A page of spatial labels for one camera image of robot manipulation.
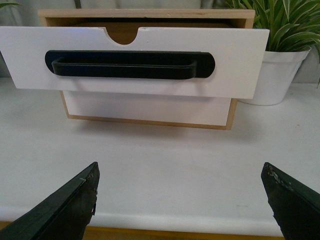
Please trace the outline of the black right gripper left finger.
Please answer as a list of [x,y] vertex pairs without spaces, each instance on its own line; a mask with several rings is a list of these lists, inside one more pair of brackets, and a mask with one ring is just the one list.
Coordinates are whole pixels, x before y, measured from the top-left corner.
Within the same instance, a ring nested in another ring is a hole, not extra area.
[[100,170],[91,163],[0,231],[2,240],[81,240],[96,211]]

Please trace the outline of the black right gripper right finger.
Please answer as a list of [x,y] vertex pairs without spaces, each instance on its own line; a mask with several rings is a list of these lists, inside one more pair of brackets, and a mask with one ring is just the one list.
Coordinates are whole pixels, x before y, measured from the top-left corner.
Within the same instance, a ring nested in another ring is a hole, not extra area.
[[262,183],[280,230],[286,240],[320,238],[320,194],[265,162]]

